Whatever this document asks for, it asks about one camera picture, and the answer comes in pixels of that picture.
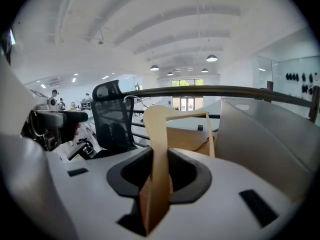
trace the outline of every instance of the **person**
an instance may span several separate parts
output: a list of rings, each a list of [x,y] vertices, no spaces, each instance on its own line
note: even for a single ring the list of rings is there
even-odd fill
[[[85,94],[85,98],[84,98],[83,100],[84,100],[84,101],[86,101],[86,100],[91,100],[91,97],[90,97],[89,93],[86,93],[86,94]]]
[[[64,103],[64,99],[60,98],[59,109],[61,111],[66,110],[66,104]]]
[[[59,94],[59,92],[56,89],[52,90],[51,97],[48,99],[48,105],[49,105],[50,110],[58,110],[59,109],[59,105],[55,99],[58,94]]]

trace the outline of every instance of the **mesh chair back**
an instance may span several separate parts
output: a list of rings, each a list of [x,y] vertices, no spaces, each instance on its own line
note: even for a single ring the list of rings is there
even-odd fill
[[[124,101],[119,80],[98,85],[92,92],[91,103],[98,144],[114,154],[136,148],[133,143],[131,123],[134,99]]]

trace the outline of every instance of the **black headrest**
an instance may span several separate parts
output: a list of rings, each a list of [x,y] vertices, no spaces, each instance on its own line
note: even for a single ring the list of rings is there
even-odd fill
[[[124,95],[119,88],[119,80],[99,84],[93,89],[92,98],[97,102],[106,102],[124,98]]]

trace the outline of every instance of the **handrail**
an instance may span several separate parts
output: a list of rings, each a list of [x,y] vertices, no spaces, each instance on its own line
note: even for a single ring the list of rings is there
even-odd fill
[[[311,101],[293,97],[271,90],[263,90],[251,87],[228,86],[228,85],[192,85],[192,86],[177,86],[163,87],[145,90],[135,90],[123,93],[123,95],[134,95],[137,97],[170,97],[170,96],[185,96],[185,95],[201,95],[201,96],[224,96],[251,98],[257,100],[268,100],[275,102],[288,103],[302,107],[311,108]]]

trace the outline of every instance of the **ceiling light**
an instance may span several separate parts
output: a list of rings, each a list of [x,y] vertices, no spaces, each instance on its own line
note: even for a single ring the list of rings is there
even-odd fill
[[[159,70],[159,67],[157,65],[152,65],[150,68],[151,71]]]
[[[11,45],[15,45],[16,44],[16,40],[14,38],[14,34],[12,33],[11,29],[10,29],[10,37],[11,37]]]
[[[207,62],[216,62],[218,60],[217,56],[210,54],[207,58],[206,61]]]

